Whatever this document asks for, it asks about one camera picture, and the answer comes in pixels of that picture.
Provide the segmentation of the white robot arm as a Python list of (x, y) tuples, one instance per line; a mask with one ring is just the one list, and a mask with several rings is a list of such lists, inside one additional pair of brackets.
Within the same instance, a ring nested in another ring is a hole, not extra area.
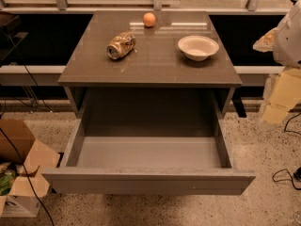
[(271, 77), (268, 92), (263, 96), (261, 121), (277, 125), (301, 101), (301, 1), (295, 2), (277, 27), (253, 44), (259, 52), (272, 52), (276, 63), (284, 69)]

